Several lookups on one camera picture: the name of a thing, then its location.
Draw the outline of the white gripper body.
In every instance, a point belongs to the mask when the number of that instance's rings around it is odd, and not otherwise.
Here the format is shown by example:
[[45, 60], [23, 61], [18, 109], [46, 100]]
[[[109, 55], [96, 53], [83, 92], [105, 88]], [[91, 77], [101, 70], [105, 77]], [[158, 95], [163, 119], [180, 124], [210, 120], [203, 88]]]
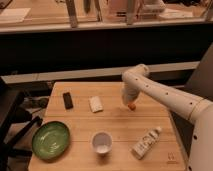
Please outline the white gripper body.
[[124, 100], [135, 100], [139, 95], [139, 90], [125, 83], [122, 89], [122, 98]]

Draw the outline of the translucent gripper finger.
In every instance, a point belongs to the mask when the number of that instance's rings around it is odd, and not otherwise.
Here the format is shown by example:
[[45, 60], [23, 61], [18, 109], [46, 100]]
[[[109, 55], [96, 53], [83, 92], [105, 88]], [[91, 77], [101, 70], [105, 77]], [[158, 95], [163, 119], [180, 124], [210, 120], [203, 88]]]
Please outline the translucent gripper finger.
[[129, 97], [129, 96], [123, 96], [122, 97], [122, 102], [125, 106], [131, 105], [134, 103], [134, 99]]

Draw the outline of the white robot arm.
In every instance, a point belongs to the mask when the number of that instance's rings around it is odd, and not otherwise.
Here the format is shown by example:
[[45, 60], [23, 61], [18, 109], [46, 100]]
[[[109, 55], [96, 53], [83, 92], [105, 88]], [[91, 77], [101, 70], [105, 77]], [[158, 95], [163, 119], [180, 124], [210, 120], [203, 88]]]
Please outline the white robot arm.
[[122, 73], [123, 104], [135, 110], [143, 92], [194, 125], [187, 171], [213, 171], [213, 101], [148, 78], [149, 68], [136, 65]]

